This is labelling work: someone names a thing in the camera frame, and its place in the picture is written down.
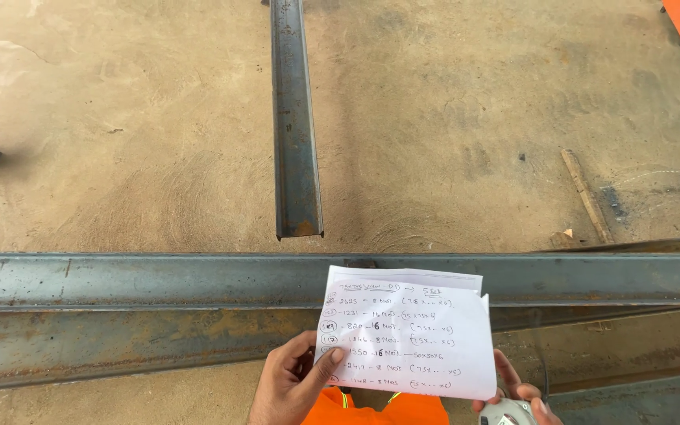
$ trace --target person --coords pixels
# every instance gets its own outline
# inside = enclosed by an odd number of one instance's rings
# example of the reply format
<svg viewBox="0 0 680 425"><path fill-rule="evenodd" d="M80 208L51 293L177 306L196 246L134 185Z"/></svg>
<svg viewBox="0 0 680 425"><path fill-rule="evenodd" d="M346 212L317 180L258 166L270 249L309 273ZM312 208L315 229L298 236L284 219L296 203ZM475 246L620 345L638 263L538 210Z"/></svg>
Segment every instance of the person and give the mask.
<svg viewBox="0 0 680 425"><path fill-rule="evenodd" d="M248 425L447 425L447 412L440 398L433 395L396 393L383 411L355 408L353 399L336 386L326 387L329 378L345 357L342 349L324 353L314 364L316 331L306 331L272 350L261 371L259 386L251 405ZM471 403L481 411L485 403L496 404L501 397L531 402L539 425L563 425L541 399L541 392L522 383L503 352L496 349L495 367L505 389L487 401Z"/></svg>

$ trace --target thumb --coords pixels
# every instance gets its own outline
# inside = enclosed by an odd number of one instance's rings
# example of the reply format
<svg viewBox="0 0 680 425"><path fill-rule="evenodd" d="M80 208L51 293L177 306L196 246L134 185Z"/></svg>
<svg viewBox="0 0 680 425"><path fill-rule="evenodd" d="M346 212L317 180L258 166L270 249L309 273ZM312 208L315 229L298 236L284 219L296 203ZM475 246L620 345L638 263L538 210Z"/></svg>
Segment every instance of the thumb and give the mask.
<svg viewBox="0 0 680 425"><path fill-rule="evenodd" d="M316 395L318 397L327 381L329 381L329 378L337 370L343 357L345 357L345 351L339 348L331 349L324 353L308 372L306 378L297 386L306 395L311 397Z"/></svg>
<svg viewBox="0 0 680 425"><path fill-rule="evenodd" d="M539 397L531 401L531 413L537 425L563 425L561 420L550 411L550 408Z"/></svg>

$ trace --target white paper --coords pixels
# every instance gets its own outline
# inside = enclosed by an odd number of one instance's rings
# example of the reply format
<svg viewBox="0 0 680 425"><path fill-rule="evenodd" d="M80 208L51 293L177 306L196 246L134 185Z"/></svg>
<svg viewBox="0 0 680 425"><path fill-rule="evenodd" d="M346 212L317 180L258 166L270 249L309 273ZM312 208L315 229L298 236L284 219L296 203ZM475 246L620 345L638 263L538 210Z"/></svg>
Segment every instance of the white paper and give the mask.
<svg viewBox="0 0 680 425"><path fill-rule="evenodd" d="M489 307L480 291L481 276L331 266L316 350L341 347L345 358L328 383L493 397Z"/></svg>

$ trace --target orange safety vest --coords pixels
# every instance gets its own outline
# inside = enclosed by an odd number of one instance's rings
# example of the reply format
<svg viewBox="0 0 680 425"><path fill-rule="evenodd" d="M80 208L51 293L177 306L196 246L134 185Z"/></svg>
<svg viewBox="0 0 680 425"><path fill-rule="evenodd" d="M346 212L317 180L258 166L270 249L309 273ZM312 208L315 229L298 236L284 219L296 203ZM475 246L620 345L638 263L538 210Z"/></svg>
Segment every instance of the orange safety vest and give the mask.
<svg viewBox="0 0 680 425"><path fill-rule="evenodd" d="M382 411L356 408L350 394L325 388L302 425L448 425L447 412L434 395L396 392Z"/></svg>

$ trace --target fingernail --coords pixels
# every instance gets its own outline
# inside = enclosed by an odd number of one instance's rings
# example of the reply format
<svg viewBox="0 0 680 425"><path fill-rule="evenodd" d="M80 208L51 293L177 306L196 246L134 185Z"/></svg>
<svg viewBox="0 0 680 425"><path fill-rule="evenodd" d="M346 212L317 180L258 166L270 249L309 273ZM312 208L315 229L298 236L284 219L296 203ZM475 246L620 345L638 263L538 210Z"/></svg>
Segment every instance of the fingernail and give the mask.
<svg viewBox="0 0 680 425"><path fill-rule="evenodd" d="M345 356L345 352L343 352L342 349L334 349L331 356L332 356L331 359L333 360L333 363L339 363L342 360L342 358Z"/></svg>

